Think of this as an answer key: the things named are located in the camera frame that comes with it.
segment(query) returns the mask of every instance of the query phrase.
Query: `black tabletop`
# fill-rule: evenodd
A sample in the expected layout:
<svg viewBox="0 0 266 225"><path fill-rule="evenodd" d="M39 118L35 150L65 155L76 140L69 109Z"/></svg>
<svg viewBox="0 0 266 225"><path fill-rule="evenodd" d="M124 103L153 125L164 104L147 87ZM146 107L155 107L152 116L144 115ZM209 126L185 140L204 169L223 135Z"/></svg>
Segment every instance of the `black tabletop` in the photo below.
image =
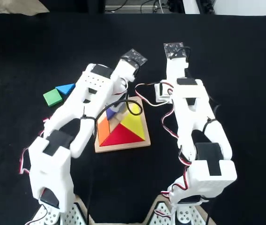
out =
<svg viewBox="0 0 266 225"><path fill-rule="evenodd" d="M38 208L18 165L42 119L59 106L49 108L43 94L76 82L89 63L114 68L131 48L148 58L136 83L159 81L166 42L191 47L191 74L221 103L216 117L232 145L238 179L217 198L213 219L266 223L266 17L40 14L0 15L0 224L23 224ZM154 100L153 88L141 91ZM159 192L181 176L176 141L160 124L169 109L144 104L150 147L96 154L91 161L90 142L72 159L74 192L84 202L94 165L96 222L143 221ZM176 127L174 117L167 123Z"/></svg>

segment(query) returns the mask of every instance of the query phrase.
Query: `green block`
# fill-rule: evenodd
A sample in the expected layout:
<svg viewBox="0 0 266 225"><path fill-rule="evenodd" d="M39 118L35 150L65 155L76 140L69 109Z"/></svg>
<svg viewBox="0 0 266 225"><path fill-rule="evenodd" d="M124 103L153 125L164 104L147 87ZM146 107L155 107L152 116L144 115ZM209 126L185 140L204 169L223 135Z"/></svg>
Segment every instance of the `green block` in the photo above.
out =
<svg viewBox="0 0 266 225"><path fill-rule="evenodd" d="M47 102L48 106L52 106L62 101L62 97L60 96L57 89L53 89L44 94L44 99Z"/></svg>

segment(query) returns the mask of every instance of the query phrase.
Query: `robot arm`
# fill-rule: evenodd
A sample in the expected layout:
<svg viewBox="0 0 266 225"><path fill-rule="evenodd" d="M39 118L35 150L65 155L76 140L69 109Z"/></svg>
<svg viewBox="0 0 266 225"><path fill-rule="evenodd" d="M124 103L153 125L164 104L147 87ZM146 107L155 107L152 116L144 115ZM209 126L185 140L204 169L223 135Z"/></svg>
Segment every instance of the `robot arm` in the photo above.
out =
<svg viewBox="0 0 266 225"><path fill-rule="evenodd" d="M146 61L135 50L129 51L132 52L144 61L136 65L121 59L114 70L89 64L68 99L44 124L44 136L37 137L29 146L32 194L48 210L65 213L73 205L71 157L78 158L82 154L95 125L93 120L82 119L82 116L96 118L105 105L125 97L128 82L134 81L136 69ZM120 107L121 104L111 109L117 111ZM75 138L59 130L76 118L81 122Z"/></svg>
<svg viewBox="0 0 266 225"><path fill-rule="evenodd" d="M178 204L201 204L214 198L237 178L231 146L215 119L202 81L185 77L188 63L184 51L170 59L182 47L183 43L164 44L167 79L163 83L170 85L155 85L156 101L173 104L179 158L186 165L183 175L164 192L174 209ZM193 130L202 131L211 142L194 143Z"/></svg>

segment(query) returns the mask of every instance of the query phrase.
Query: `blue triangle block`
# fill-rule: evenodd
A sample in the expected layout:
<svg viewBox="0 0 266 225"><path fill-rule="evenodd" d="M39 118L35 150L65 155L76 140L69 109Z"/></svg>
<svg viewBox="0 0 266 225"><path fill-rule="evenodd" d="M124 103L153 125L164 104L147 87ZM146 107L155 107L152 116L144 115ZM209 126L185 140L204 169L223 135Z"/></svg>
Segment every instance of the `blue triangle block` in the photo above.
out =
<svg viewBox="0 0 266 225"><path fill-rule="evenodd" d="M67 85L62 85L55 87L58 91L60 91L62 94L67 95L69 92L74 88L75 84L67 84Z"/></svg>
<svg viewBox="0 0 266 225"><path fill-rule="evenodd" d="M115 111L113 111L111 109L107 109L106 110L107 120L110 120L115 114L116 114Z"/></svg>

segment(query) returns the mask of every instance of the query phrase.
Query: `red triangle piece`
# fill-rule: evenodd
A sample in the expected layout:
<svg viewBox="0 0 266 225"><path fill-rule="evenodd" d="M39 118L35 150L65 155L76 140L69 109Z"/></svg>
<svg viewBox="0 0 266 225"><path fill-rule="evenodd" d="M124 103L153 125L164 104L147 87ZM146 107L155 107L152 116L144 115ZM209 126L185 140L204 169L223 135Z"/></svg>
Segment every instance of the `red triangle piece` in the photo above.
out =
<svg viewBox="0 0 266 225"><path fill-rule="evenodd" d="M118 124L116 128L111 132L111 134L106 138L106 140L100 146L108 146L115 144L127 144L134 142L143 142L144 140L133 133L131 130L127 129L121 124Z"/></svg>

